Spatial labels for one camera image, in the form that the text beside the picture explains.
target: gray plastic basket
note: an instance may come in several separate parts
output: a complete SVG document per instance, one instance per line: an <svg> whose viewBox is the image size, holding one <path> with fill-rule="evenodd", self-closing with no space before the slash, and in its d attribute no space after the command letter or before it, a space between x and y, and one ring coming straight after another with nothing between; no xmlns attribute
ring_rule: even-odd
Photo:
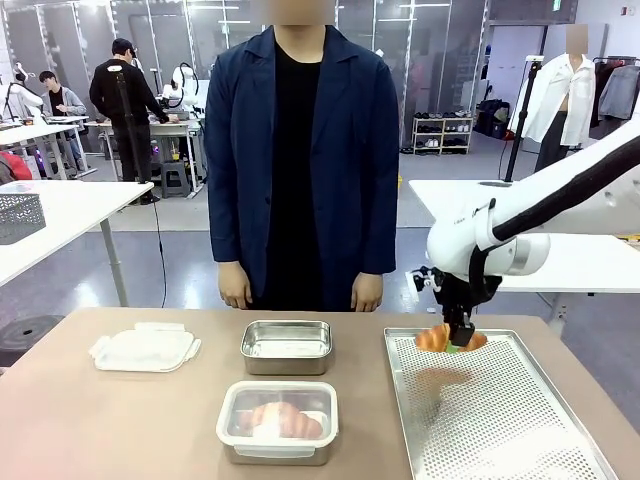
<svg viewBox="0 0 640 480"><path fill-rule="evenodd" d="M46 225L39 195L0 194L0 245L19 242Z"/></svg>

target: croissant in gripper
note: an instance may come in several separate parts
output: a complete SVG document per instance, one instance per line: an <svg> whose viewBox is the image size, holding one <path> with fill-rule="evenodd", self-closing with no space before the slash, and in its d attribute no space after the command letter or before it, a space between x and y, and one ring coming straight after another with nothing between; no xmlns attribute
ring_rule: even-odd
<svg viewBox="0 0 640 480"><path fill-rule="evenodd" d="M443 323L437 327L420 332L416 336L416 347L423 352L445 352L449 343L449 325ZM466 347L462 347L458 352L471 352L487 344L487 337L482 333L474 333Z"/></svg>
<svg viewBox="0 0 640 480"><path fill-rule="evenodd" d="M316 440L322 436L319 422L286 402L267 403L243 412L240 427L253 437Z"/></svg>

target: navy blue blazer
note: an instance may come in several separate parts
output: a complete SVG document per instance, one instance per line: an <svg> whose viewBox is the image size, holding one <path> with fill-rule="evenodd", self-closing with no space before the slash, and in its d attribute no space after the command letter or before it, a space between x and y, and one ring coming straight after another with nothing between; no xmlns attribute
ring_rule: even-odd
<svg viewBox="0 0 640 480"><path fill-rule="evenodd" d="M240 261L257 297L266 281L275 92L271 27L218 57L207 97L213 256ZM328 309L350 298L358 273L395 270L398 128L387 65L328 27L310 160Z"/></svg>

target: shoe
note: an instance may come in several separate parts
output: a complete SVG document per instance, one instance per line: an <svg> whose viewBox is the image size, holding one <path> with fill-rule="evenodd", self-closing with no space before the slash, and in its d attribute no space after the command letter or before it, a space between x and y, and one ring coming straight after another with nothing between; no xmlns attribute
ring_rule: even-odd
<svg viewBox="0 0 640 480"><path fill-rule="evenodd" d="M140 205L151 205L152 203L156 203L160 201L160 197L156 197L153 194L145 194L140 197Z"/></svg>

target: perforated tray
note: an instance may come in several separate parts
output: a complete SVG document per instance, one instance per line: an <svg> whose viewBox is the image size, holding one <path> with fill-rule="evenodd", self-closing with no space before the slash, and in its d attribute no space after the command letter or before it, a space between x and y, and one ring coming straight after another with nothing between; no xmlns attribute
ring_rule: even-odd
<svg viewBox="0 0 640 480"><path fill-rule="evenodd" d="M420 329L385 330L415 480L617 476L515 332L475 352L421 352Z"/></svg>

